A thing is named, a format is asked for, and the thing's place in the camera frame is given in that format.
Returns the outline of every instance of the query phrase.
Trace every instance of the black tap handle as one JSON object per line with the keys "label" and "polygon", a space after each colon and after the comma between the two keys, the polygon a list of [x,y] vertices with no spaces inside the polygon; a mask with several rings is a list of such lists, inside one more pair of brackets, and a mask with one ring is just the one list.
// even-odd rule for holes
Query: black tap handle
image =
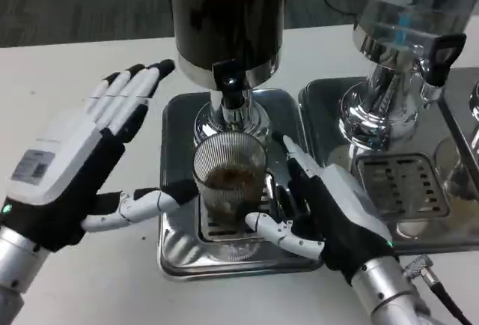
{"label": "black tap handle", "polygon": [[428,58],[419,60],[423,80],[435,87],[442,87],[448,79],[452,64],[459,58],[466,44],[465,34],[437,37]]}

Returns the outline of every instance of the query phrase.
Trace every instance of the brown liquid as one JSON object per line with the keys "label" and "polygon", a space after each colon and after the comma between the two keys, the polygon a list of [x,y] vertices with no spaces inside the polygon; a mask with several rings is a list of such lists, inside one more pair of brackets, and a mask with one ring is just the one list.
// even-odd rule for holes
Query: brown liquid
{"label": "brown liquid", "polygon": [[261,195],[263,193],[263,180],[258,180],[257,174],[247,168],[218,168],[207,176],[205,185],[210,189],[222,190],[239,190],[242,193],[241,198],[223,198],[228,206],[222,206],[221,202],[216,206],[205,205],[209,215],[213,217],[219,224],[235,226],[242,228],[245,226],[244,218],[246,214],[255,211],[260,204]]}
{"label": "brown liquid", "polygon": [[171,0],[181,55],[211,70],[236,59],[249,70],[281,47],[284,0]]}
{"label": "brown liquid", "polygon": [[219,168],[207,177],[205,185],[211,189],[247,189],[257,182],[254,172],[244,168]]}

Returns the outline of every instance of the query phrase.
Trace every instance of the glass cup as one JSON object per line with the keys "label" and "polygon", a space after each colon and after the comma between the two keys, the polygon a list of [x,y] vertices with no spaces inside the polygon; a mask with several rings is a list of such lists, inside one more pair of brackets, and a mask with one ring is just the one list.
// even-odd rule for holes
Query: glass cup
{"label": "glass cup", "polygon": [[242,226],[260,204],[266,177],[266,151],[246,133],[218,133],[200,143],[193,175],[209,215],[219,224]]}

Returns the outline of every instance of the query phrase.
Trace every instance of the barcode label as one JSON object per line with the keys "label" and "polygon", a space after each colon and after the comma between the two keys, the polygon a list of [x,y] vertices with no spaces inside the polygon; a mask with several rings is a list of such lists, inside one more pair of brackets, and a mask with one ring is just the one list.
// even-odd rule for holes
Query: barcode label
{"label": "barcode label", "polygon": [[13,171],[12,180],[38,185],[43,179],[55,154],[49,151],[29,150]]}

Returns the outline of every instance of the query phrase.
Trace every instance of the silver metal forearm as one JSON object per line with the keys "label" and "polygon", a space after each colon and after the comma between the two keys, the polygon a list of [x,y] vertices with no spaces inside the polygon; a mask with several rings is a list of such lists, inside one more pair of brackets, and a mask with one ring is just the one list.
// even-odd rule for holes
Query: silver metal forearm
{"label": "silver metal forearm", "polygon": [[49,251],[9,228],[0,229],[0,325],[13,322],[23,306],[22,295]]}
{"label": "silver metal forearm", "polygon": [[439,325],[392,257],[368,261],[351,285],[375,325]]}

